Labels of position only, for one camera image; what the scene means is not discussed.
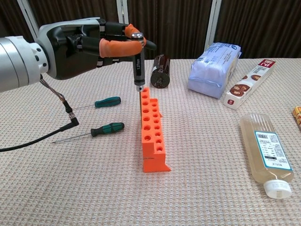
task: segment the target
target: black cable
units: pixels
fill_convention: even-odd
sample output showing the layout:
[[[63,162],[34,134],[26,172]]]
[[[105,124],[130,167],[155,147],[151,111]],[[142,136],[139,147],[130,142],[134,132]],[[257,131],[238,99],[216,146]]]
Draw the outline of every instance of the black cable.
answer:
[[[51,133],[49,133],[49,134],[47,134],[47,135],[45,135],[45,136],[43,136],[43,137],[40,137],[39,139],[33,140],[33,141],[28,142],[28,143],[26,143],[26,144],[14,146],[14,147],[2,148],[2,149],[0,149],[0,153],[1,153],[1,152],[12,151],[12,150],[15,150],[15,149],[18,149],[18,148],[22,148],[22,147],[27,147],[27,146],[29,146],[29,145],[33,145],[33,144],[35,144],[35,143],[37,143],[37,142],[39,142],[39,141],[41,141],[41,140],[44,140],[44,139],[46,139],[46,138],[48,138],[48,137],[53,136],[54,134],[57,134],[58,132],[63,132],[63,131],[65,131],[65,130],[67,130],[67,129],[71,129],[72,127],[75,127],[75,126],[78,126],[78,125],[79,125],[79,121],[77,120],[77,118],[72,118],[72,119],[71,119],[71,122],[70,122],[69,124],[67,124],[67,125],[65,125],[65,126],[63,126],[63,127],[61,127],[61,128],[59,128],[59,129],[56,130],[56,131],[53,131],[53,132],[51,132]]]
[[[18,149],[18,148],[22,148],[22,147],[27,147],[27,146],[29,146],[29,145],[33,145],[33,144],[35,144],[35,143],[37,143],[37,142],[39,142],[39,141],[41,141],[41,140],[44,140],[44,139],[46,139],[46,138],[48,138],[48,137],[50,137],[50,136],[52,136],[52,135],[54,135],[54,134],[57,134],[58,132],[61,132],[61,129],[58,129],[58,130],[56,130],[56,131],[53,131],[52,133],[49,133],[49,134],[47,134],[47,135],[45,135],[45,136],[43,136],[43,137],[40,137],[39,139],[33,140],[33,141],[28,142],[28,143],[26,143],[26,144],[14,146],[14,147],[2,148],[2,149],[0,149],[0,152],[12,151],[12,150],[15,150],[15,149]]]

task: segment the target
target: test tube rack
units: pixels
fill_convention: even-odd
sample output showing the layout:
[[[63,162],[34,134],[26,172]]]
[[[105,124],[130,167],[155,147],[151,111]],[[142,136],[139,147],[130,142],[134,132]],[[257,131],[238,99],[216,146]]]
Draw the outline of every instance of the test tube rack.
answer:
[[[140,95],[141,139],[143,171],[164,172],[171,169],[165,164],[165,145],[159,112],[158,99],[150,98],[150,89],[145,87]]]

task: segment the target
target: wire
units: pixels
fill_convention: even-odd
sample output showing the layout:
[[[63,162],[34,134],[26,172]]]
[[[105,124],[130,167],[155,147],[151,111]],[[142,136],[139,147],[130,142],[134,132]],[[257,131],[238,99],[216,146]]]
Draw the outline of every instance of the wire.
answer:
[[[53,131],[52,133],[49,133],[49,134],[47,134],[47,135],[45,135],[45,136],[43,136],[43,137],[40,137],[39,139],[33,140],[33,141],[28,142],[28,143],[26,143],[26,144],[14,146],[14,147],[2,148],[2,149],[0,149],[0,152],[12,151],[12,150],[15,150],[15,149],[18,149],[18,148],[22,148],[22,147],[27,147],[27,146],[29,146],[29,145],[33,145],[33,144],[35,144],[35,143],[37,143],[37,142],[39,142],[39,141],[41,141],[41,140],[44,140],[44,139],[46,139],[46,138],[48,138],[48,137],[50,137],[50,136],[52,136],[52,135],[54,135],[54,134],[57,134],[58,132],[61,132],[61,129],[58,129],[58,130],[56,130],[56,131]]]
[[[52,88],[51,86],[49,86],[49,84],[43,79],[43,76],[41,75],[41,79],[40,79],[40,83],[45,86],[46,88],[50,89],[55,95],[58,96],[58,98],[60,98],[60,100],[62,102],[64,102],[66,99],[63,96],[63,94],[60,94],[59,92],[57,92],[54,88]]]
[[[65,106],[65,109],[66,109],[66,112],[68,113],[69,115],[69,118],[71,120],[71,123],[59,128],[58,130],[56,131],[53,131],[43,137],[40,137],[36,140],[33,140],[31,142],[28,142],[26,144],[22,144],[22,145],[18,145],[18,146],[14,146],[14,147],[8,147],[8,148],[2,148],[0,149],[0,153],[1,152],[7,152],[7,151],[12,151],[12,150],[15,150],[15,149],[18,149],[18,148],[22,148],[22,147],[27,147],[29,145],[33,145],[41,140],[44,140],[48,137],[51,137],[53,136],[54,134],[57,134],[58,132],[63,132],[67,129],[71,129],[75,126],[78,126],[79,125],[79,122],[77,120],[77,118],[75,117],[74,113],[72,112],[72,108],[69,106],[68,102],[66,101],[65,97],[63,96],[63,94],[60,94],[59,92],[55,91],[51,86],[49,86],[49,84],[43,79],[43,76],[40,75],[40,83],[45,86],[46,88],[50,89],[55,95],[58,96],[58,98],[60,98],[60,100],[62,101],[62,103],[64,104]]]

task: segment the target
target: dark curtain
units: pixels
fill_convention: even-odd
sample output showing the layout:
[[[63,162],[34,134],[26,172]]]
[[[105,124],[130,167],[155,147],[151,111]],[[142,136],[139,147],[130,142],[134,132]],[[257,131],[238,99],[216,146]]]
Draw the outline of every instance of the dark curtain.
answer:
[[[240,45],[241,58],[301,57],[301,1],[222,0],[214,41]]]
[[[156,43],[146,59],[197,58],[204,51],[211,0],[128,0],[129,23]]]
[[[118,22],[115,0],[28,0],[38,26],[99,16]]]
[[[23,36],[28,42],[33,42],[16,0],[0,0],[0,37],[5,36]]]

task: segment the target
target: black screwdriver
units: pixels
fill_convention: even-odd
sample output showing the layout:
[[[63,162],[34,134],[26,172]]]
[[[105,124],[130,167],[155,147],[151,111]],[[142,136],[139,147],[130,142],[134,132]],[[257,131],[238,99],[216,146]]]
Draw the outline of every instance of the black screwdriver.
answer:
[[[143,45],[143,33],[133,33],[131,36],[132,40],[141,42]],[[145,84],[145,71],[144,71],[144,48],[142,51],[134,56],[133,59],[133,72],[134,72],[134,84],[138,92],[143,91]]]
[[[115,122],[115,123],[111,123],[109,125],[99,127],[98,129],[91,129],[91,131],[89,133],[81,134],[81,135],[78,135],[78,136],[75,136],[75,137],[66,138],[66,139],[63,139],[63,140],[57,140],[57,141],[54,141],[52,143],[55,144],[55,143],[62,142],[62,141],[65,141],[65,140],[70,140],[70,139],[73,139],[73,138],[86,136],[86,135],[89,135],[89,134],[91,134],[92,137],[96,137],[98,135],[116,133],[116,132],[118,132],[122,129],[124,129],[124,124],[122,122]]]

